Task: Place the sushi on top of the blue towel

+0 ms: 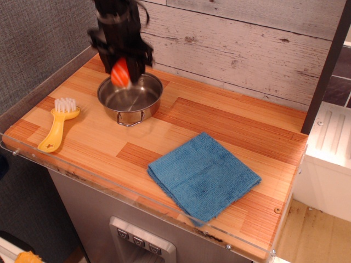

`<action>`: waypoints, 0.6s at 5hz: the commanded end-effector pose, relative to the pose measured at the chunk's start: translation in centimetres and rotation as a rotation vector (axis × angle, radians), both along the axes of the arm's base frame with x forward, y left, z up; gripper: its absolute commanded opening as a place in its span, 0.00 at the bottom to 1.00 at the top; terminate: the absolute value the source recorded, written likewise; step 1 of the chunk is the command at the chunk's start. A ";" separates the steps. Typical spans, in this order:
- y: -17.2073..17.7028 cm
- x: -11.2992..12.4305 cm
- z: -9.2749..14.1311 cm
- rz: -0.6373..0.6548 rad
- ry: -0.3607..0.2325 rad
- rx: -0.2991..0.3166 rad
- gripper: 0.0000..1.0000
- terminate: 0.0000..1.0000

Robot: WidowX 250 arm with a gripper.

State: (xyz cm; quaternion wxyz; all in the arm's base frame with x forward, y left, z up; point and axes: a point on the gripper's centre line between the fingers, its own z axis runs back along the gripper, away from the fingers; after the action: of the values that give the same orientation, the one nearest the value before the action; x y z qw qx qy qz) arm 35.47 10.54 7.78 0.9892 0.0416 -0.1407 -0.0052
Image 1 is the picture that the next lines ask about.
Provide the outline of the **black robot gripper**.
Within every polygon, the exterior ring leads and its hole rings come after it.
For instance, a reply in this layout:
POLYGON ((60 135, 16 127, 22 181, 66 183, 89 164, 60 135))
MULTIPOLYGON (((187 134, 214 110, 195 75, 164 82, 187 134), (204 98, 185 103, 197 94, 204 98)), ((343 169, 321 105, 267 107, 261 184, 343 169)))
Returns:
POLYGON ((116 24, 98 22, 98 28, 88 30, 91 45, 99 52, 106 73, 121 57, 126 58, 131 82, 137 82, 145 72, 145 65, 152 65, 153 48, 140 35, 140 19, 127 19, 116 24))

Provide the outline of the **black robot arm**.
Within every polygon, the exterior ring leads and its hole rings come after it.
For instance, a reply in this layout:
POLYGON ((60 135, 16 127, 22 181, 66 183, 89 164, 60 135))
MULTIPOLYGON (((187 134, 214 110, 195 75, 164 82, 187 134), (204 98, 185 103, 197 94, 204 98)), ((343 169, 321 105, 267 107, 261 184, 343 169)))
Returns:
POLYGON ((132 83, 153 63, 153 48, 141 38, 139 1, 95 1, 98 28, 88 30, 91 46, 95 48, 111 73, 120 58, 126 60, 132 83))

